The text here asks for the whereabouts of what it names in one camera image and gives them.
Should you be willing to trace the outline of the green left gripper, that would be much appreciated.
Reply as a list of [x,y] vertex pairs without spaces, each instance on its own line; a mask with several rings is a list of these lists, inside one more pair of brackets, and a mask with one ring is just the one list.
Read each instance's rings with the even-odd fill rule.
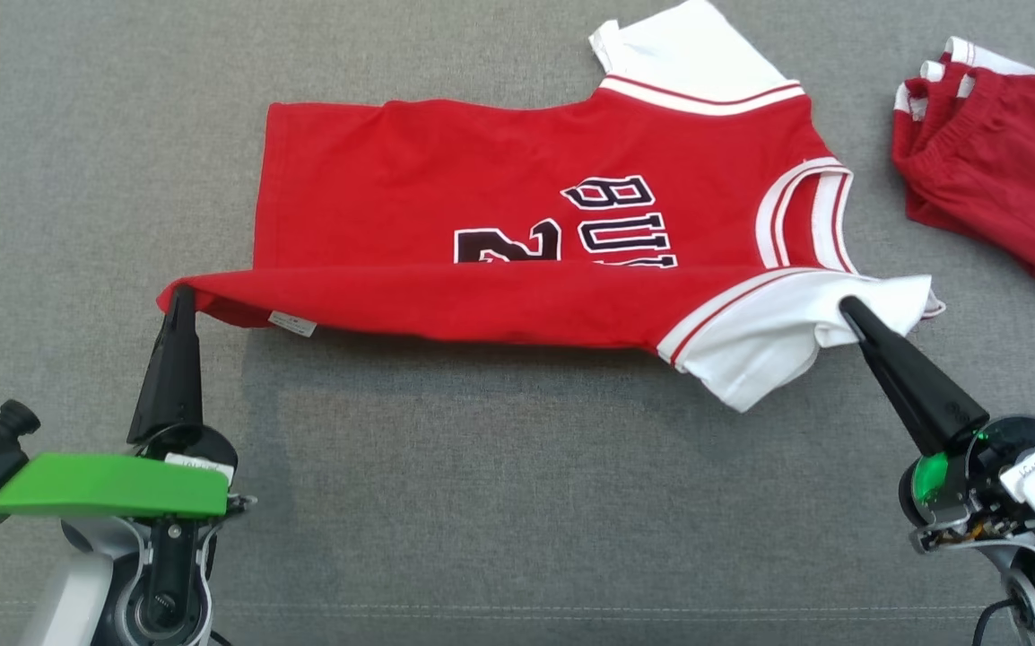
[[[181,285],[170,290],[127,444],[144,444],[169,425],[202,422],[196,295]],[[0,438],[0,516],[210,519],[226,513],[228,494],[226,471],[191,458],[50,451],[30,458],[18,441]]]

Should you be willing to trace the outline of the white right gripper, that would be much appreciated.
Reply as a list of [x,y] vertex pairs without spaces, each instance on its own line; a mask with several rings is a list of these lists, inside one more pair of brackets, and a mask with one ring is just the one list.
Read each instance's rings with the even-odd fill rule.
[[1035,416],[990,421],[987,410],[862,300],[845,297],[840,314],[924,456],[907,467],[899,483],[915,551],[977,548],[1034,530],[1035,510],[1023,482],[1035,471]]

